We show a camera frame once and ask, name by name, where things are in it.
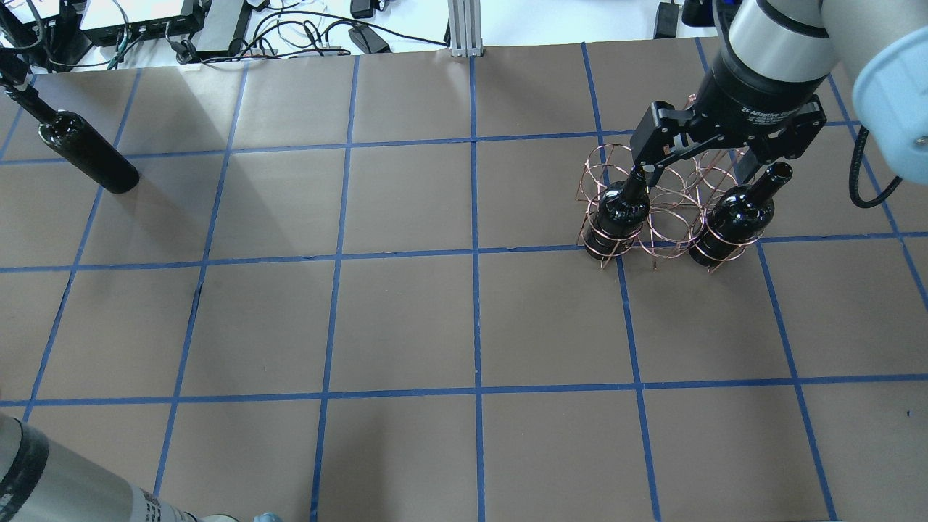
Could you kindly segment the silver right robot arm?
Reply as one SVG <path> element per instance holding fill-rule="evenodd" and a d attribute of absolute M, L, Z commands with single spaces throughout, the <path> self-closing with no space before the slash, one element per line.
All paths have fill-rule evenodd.
<path fill-rule="evenodd" d="M 630 140 L 651 186 L 710 149 L 747 149 L 739 181 L 798 158 L 824 123 L 815 93 L 837 64 L 886 165 L 926 183 L 924 1 L 716 1 L 713 17 L 721 46 L 692 106 L 652 103 Z"/>

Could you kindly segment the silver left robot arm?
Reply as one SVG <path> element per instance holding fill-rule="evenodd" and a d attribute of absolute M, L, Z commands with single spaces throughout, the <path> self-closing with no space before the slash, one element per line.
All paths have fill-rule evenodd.
<path fill-rule="evenodd" d="M 52 108 L 29 83 L 30 68 L 2 50 L 2 87 L 38 122 L 52 151 L 112 193 L 135 188 L 140 175 L 82 116 Z M 160 499 L 50 439 L 19 418 L 2 416 L 4 521 L 196 521 Z"/>

